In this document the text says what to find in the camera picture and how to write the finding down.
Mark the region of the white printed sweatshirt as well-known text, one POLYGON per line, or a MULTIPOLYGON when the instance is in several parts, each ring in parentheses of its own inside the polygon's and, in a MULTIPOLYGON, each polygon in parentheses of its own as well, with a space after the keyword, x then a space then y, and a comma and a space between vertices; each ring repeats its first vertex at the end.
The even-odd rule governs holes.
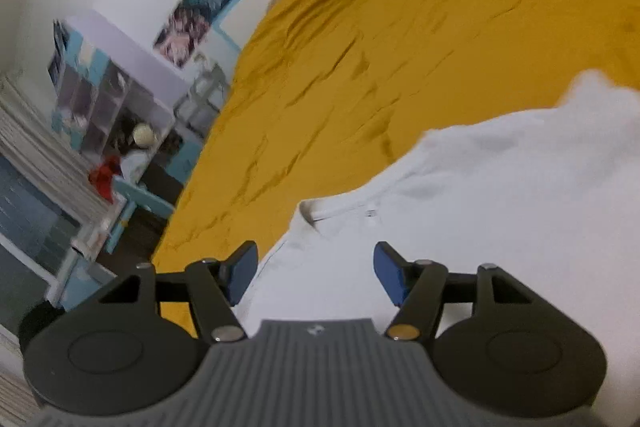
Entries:
POLYGON ((265 320, 369 319, 395 307, 377 243, 454 272, 506 270, 600 341, 597 413, 639 416, 639 95, 580 74, 555 108, 426 132, 357 190, 300 202, 236 309, 265 320))

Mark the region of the blue white desk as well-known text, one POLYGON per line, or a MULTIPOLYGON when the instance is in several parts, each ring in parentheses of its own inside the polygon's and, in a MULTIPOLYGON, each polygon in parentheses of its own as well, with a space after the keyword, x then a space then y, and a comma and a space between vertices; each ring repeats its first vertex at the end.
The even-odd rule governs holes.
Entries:
POLYGON ((97 225, 72 240, 72 261, 52 305, 73 309, 115 274, 149 260, 198 162, 203 140, 176 124, 152 147, 130 145, 114 176, 113 202, 97 225))

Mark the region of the red bag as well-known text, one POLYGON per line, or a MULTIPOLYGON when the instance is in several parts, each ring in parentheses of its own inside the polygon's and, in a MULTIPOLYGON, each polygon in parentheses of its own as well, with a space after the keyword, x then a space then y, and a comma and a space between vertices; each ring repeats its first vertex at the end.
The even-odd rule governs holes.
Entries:
POLYGON ((113 178, 121 175, 120 157, 112 155, 105 158, 102 164, 89 172, 88 181, 98 194, 111 204, 113 202, 113 178))

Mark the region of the grey chair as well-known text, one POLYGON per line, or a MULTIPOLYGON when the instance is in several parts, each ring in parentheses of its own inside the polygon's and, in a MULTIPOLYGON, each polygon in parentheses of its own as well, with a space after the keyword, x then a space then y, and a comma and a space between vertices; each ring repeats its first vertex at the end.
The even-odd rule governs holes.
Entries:
POLYGON ((230 84, 217 61, 198 52, 194 63, 198 75, 174 106, 174 116, 177 124, 205 140, 228 98, 230 84))

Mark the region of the blue shelf unit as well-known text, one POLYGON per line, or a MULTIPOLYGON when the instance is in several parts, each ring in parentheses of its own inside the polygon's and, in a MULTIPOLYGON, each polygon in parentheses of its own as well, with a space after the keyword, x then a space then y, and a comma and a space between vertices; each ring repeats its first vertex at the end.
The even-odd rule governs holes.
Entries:
POLYGON ((175 126, 188 85, 154 53, 96 11, 63 20, 70 32, 56 85, 52 129, 89 165, 120 153, 137 124, 153 131, 146 162, 175 126))

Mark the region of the mustard yellow bed quilt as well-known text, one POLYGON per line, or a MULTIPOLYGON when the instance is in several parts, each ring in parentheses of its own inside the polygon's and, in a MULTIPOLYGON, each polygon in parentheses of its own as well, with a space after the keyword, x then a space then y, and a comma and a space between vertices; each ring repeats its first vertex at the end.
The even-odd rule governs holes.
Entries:
POLYGON ((280 0, 154 262, 256 242, 300 202, 357 190, 432 130, 558 107, 583 72, 639 94, 639 0, 280 0))

